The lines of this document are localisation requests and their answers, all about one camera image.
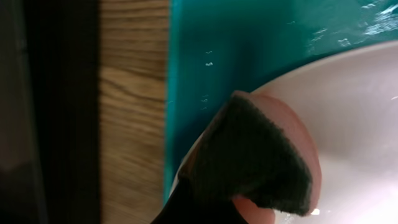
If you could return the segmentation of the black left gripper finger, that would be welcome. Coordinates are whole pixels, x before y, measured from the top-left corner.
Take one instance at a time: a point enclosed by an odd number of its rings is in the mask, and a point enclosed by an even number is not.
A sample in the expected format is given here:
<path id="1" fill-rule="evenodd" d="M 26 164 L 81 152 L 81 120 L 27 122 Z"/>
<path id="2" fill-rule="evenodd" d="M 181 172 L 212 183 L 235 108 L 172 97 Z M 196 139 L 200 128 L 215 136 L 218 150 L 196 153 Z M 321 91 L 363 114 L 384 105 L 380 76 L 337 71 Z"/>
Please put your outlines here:
<path id="1" fill-rule="evenodd" d="M 183 179 L 151 224 L 247 224 L 247 221 L 231 201 L 210 205 L 195 201 L 192 185 Z"/>

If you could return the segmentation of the white plate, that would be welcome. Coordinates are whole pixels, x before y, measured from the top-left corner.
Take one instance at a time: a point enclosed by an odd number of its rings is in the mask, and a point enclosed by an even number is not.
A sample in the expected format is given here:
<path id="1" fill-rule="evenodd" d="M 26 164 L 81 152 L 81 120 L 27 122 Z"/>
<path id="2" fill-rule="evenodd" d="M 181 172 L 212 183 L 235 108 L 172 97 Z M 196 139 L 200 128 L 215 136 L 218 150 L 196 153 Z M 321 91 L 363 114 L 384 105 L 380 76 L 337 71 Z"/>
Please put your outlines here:
<path id="1" fill-rule="evenodd" d="M 397 222 L 397 42 L 313 62 L 250 94 L 295 112 L 317 146 L 322 184 L 304 217 L 233 199 L 247 223 Z"/>

